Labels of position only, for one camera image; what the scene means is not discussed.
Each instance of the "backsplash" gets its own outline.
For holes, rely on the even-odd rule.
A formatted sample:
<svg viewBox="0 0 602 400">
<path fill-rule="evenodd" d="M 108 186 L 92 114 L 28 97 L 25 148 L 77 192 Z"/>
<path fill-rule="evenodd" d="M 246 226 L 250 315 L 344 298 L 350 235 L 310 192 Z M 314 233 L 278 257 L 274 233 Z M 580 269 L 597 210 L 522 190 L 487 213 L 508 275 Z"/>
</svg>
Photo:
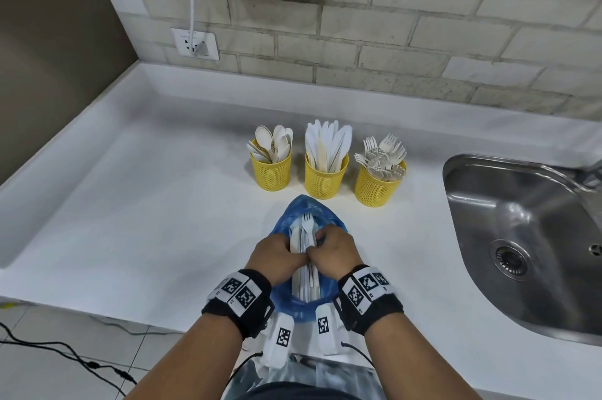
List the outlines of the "backsplash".
<svg viewBox="0 0 602 400">
<path fill-rule="evenodd" d="M 602 0 L 112 0 L 143 61 L 602 121 Z"/>
</svg>

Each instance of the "yellow perforated container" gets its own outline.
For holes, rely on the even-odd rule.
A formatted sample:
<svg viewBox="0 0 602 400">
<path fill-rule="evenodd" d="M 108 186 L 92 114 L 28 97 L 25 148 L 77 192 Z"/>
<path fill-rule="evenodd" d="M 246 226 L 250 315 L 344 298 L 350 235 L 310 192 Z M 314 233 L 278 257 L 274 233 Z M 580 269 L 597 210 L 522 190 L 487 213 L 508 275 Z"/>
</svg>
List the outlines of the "yellow perforated container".
<svg viewBox="0 0 602 400">
<path fill-rule="evenodd" d="M 405 161 L 401 161 L 399 165 L 408 170 Z M 360 167 L 355 182 L 355 196 L 368 207 L 381 207 L 387 203 L 401 182 L 382 182 L 370 175 L 365 167 Z"/>
<path fill-rule="evenodd" d="M 341 186 L 342 176 L 349 165 L 349 154 L 342 159 L 341 170 L 335 174 L 326 174 L 319 172 L 309 165 L 307 153 L 305 153 L 305 189 L 312 197 L 316 199 L 330 199 L 335 197 L 339 186 Z"/>
<path fill-rule="evenodd" d="M 253 143 L 255 146 L 258 146 L 256 140 L 253 140 Z M 284 161 L 275 164 L 259 162 L 251 155 L 251 153 L 249 153 L 249 156 L 251 156 L 251 162 L 253 163 L 255 180 L 257 180 L 257 184 L 260 185 L 260 188 L 265 189 L 266 191 L 280 191 L 287 186 L 291 179 L 292 149 Z"/>
</svg>

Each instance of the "brown wall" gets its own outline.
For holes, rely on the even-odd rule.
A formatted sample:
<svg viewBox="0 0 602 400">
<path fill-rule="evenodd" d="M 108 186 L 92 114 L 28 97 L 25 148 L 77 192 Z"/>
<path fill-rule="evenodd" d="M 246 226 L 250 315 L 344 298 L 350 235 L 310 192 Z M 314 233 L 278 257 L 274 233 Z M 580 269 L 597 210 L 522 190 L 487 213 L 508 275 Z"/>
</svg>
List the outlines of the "brown wall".
<svg viewBox="0 0 602 400">
<path fill-rule="evenodd" d="M 0 183 L 136 59 L 109 0 L 0 0 Z"/>
</svg>

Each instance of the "forearm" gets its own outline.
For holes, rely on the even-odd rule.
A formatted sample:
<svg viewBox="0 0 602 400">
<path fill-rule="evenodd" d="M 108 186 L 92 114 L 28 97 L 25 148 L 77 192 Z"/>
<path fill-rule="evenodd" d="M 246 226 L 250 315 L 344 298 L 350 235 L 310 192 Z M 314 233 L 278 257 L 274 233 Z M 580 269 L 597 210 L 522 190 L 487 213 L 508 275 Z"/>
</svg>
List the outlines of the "forearm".
<svg viewBox="0 0 602 400">
<path fill-rule="evenodd" d="M 365 340 L 388 400 L 480 400 L 405 315 L 378 320 Z"/>
<path fill-rule="evenodd" d="M 229 318 L 203 314 L 126 398 L 219 400 L 242 344 Z"/>
</svg>

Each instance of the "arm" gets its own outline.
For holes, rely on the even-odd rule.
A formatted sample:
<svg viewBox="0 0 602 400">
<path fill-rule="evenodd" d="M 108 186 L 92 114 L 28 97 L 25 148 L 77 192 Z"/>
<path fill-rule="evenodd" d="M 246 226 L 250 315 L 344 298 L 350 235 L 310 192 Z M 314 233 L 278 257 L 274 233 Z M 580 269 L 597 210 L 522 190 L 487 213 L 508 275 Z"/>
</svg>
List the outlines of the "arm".
<svg viewBox="0 0 602 400">
<path fill-rule="evenodd" d="M 275 285 L 307 264 L 306 254 L 292 254 L 288 239 L 261 240 L 245 266 Z M 178 343 L 128 394 L 127 400 L 219 400 L 243 344 L 238 327 L 224 316 L 203 314 Z"/>
<path fill-rule="evenodd" d="M 338 281 L 364 263 L 341 228 L 326 226 L 316 237 L 324 244 L 307 254 L 323 275 Z M 365 341 L 388 400 L 480 400 L 404 314 L 374 322 Z"/>
</svg>

